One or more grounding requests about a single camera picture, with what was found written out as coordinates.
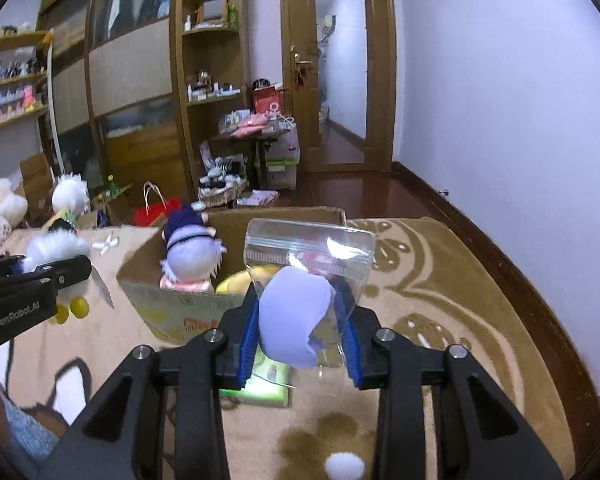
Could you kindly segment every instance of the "mirror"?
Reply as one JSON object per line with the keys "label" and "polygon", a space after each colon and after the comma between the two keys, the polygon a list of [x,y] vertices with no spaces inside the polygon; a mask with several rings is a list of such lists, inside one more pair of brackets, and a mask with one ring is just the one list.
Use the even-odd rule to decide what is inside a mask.
{"label": "mirror", "polygon": [[315,0],[320,142],[327,164],[364,162],[365,0]]}

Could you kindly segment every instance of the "red shopping bag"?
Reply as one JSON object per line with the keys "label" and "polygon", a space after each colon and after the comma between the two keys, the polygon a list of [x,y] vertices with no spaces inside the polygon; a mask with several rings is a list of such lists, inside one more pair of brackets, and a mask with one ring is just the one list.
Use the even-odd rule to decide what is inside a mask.
{"label": "red shopping bag", "polygon": [[[152,189],[160,197],[160,202],[149,205],[149,191]],[[179,198],[176,197],[165,200],[158,186],[152,182],[145,182],[142,191],[144,192],[144,207],[139,207],[134,213],[134,223],[138,227],[149,227],[151,222],[157,219],[161,214],[164,214],[168,217],[171,211],[174,209],[180,209],[181,207]]]}

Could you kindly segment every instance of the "beige blanket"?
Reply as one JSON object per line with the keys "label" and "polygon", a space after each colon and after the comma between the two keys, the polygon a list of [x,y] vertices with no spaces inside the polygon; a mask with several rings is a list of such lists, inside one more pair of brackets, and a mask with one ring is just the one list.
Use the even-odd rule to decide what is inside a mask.
{"label": "beige blanket", "polygon": [[[470,251],[445,226],[427,218],[350,224],[378,237],[376,265],[360,304],[374,309],[384,326],[416,344],[436,349],[454,342],[467,346],[569,477],[574,470],[573,445],[554,383],[512,306]],[[12,344],[8,394],[58,433],[133,347],[140,343],[156,349],[163,346],[115,280],[125,255],[154,231],[125,226],[80,234],[93,242],[111,231],[120,237],[120,245],[104,256],[92,254],[92,261],[109,287],[115,308],[107,305],[91,283],[87,295],[91,311],[85,319],[71,317],[62,326],[45,322]],[[33,234],[14,232],[7,249],[23,253]],[[433,479],[436,455],[426,390],[424,399],[427,477]],[[324,460],[341,450],[354,452],[369,464],[377,408],[376,392],[350,387],[335,398],[294,391],[289,409],[244,404],[226,410],[224,434],[232,478],[327,480]],[[171,449],[173,427],[167,420],[165,452]],[[169,462],[165,462],[165,478],[173,477]]]}

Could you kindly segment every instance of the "wooden door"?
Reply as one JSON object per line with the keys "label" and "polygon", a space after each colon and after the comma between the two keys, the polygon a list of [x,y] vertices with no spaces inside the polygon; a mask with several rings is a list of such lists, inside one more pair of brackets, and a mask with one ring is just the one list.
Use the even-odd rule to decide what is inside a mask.
{"label": "wooden door", "polygon": [[[285,112],[290,108],[298,125],[302,170],[388,171],[395,119],[394,3],[342,1],[282,0],[283,71],[290,96]],[[360,8],[360,16],[353,16],[353,7]],[[332,16],[333,9],[329,32],[322,14]],[[345,30],[349,36],[343,36]],[[366,53],[345,47],[354,42],[366,43]]]}

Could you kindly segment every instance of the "plastic bag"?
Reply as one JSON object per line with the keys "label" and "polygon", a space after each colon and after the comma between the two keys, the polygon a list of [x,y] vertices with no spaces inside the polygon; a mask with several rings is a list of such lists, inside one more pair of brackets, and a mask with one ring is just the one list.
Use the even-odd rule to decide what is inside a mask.
{"label": "plastic bag", "polygon": [[[291,366],[285,386],[341,391],[346,365],[340,339],[365,289],[375,246],[372,233],[342,226],[249,223],[244,263],[260,298],[260,346],[270,359]],[[273,272],[252,272],[262,266]]]}

